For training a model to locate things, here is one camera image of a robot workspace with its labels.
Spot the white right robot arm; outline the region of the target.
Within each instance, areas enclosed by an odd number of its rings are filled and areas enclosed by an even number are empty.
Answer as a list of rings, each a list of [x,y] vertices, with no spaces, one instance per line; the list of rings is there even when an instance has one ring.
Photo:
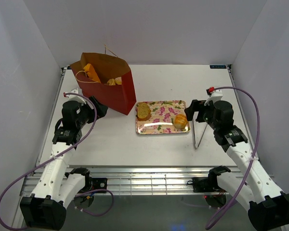
[[[184,110],[188,121],[194,120],[194,113],[198,113],[195,120],[212,128],[217,144],[243,174],[243,179],[238,180],[226,166],[209,171],[209,188],[213,191],[223,189],[232,198],[215,212],[205,229],[211,229],[235,202],[244,207],[251,224],[258,231],[289,225],[289,193],[272,180],[256,157],[259,142],[255,141],[254,147],[251,147],[244,132],[234,124],[233,106],[222,100],[222,90],[224,87],[208,88],[207,100],[192,100]]]

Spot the large orange muffin bread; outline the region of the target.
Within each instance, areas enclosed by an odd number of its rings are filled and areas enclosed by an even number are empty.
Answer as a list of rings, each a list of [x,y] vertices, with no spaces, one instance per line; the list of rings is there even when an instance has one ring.
[[[107,81],[107,85],[109,85],[109,86],[114,86],[114,85],[116,85],[115,79],[112,78],[112,79],[108,80],[108,81]]]

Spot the braided twisted bread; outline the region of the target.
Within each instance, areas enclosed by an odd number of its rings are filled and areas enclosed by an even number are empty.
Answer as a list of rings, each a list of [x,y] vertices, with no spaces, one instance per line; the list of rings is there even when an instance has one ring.
[[[92,80],[94,82],[101,83],[101,81],[100,81],[100,79],[99,79],[99,77],[98,77],[98,75],[97,75],[97,73],[96,73],[96,71],[95,71],[95,69],[94,69],[92,64],[86,64],[84,66],[83,70],[85,71],[87,77],[90,80]]]

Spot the red paper bag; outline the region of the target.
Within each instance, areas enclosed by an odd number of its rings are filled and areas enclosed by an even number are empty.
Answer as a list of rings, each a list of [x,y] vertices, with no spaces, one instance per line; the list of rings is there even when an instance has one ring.
[[[92,64],[101,83],[90,80],[84,73],[84,66]],[[93,96],[101,104],[128,115],[136,103],[133,77],[128,63],[115,56],[84,52],[80,60],[70,65],[75,79],[86,97]],[[107,85],[112,78],[122,78],[122,85]]]

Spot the metal serving tongs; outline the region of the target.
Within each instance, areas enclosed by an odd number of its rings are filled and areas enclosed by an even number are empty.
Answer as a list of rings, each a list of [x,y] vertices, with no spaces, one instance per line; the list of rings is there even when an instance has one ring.
[[[192,138],[193,138],[193,147],[197,150],[200,147],[200,144],[203,140],[204,134],[207,130],[208,124],[198,123],[195,119],[192,121]]]

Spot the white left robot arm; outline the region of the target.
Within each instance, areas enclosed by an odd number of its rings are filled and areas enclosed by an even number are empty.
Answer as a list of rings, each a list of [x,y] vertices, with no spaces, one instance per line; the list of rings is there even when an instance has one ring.
[[[85,168],[67,173],[69,161],[77,145],[85,138],[82,129],[107,111],[95,99],[83,96],[80,88],[65,92],[67,101],[62,106],[62,117],[57,121],[49,159],[43,173],[28,197],[23,197],[20,209],[30,228],[58,231],[63,227],[66,210],[79,192],[92,188],[92,179]]]

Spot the small oval bread roll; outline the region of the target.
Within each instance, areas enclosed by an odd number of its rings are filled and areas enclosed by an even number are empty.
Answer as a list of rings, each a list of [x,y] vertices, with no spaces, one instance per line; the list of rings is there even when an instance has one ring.
[[[115,84],[116,85],[122,85],[122,78],[121,77],[115,78]]]

